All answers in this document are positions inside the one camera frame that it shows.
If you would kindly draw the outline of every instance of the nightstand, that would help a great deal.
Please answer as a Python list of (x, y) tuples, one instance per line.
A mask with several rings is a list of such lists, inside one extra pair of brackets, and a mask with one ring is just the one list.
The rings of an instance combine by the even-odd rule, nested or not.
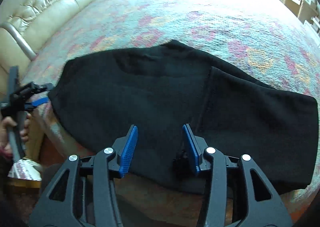
[(311, 0), (280, 0), (298, 19), (312, 23), (311, 18), (318, 16), (316, 5)]

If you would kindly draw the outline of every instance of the folded black cloth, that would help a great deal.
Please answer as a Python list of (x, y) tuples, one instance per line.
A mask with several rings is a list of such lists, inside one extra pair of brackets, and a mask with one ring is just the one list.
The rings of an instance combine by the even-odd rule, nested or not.
[(204, 191), (203, 180), (180, 179), (172, 170), (185, 123), (226, 155), (250, 154), (279, 193), (311, 182), (316, 100), (276, 90), (177, 41), (70, 60), (48, 96), (61, 125), (94, 152), (137, 125), (130, 171), (168, 188)]

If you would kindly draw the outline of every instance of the bedspread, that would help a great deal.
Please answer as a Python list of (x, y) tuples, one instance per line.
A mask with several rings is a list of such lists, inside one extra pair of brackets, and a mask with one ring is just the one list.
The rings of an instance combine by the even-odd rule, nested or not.
[[(96, 0), (45, 44), (23, 82), (56, 84), (69, 59), (172, 39), (216, 55), (274, 88), (320, 100), (319, 49), (279, 0)], [(92, 154), (59, 125), (50, 103), (36, 115), (61, 154)], [(282, 195), (294, 221), (319, 189), (319, 155), (311, 184)], [(151, 218), (195, 225), (201, 196), (166, 190), (133, 175), (117, 183), (117, 192)]]

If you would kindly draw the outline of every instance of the tufted headboard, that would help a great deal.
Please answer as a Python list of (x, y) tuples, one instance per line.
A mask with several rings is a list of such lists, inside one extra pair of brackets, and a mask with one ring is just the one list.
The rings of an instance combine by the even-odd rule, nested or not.
[(9, 67), (23, 77), (44, 43), (94, 0), (3, 0), (0, 5), (0, 99)]

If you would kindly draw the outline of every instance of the human hand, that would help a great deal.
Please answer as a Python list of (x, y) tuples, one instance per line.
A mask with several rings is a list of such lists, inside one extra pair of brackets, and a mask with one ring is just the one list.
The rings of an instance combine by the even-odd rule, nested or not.
[[(24, 129), (20, 131), (20, 136), (23, 142), (28, 141), (29, 125), (31, 115), (28, 113), (26, 120), (24, 121)], [(0, 122), (0, 149), (2, 149), (5, 156), (12, 156), (12, 150), (7, 137), (7, 126), (15, 127), (17, 123), (11, 117), (5, 117)]]

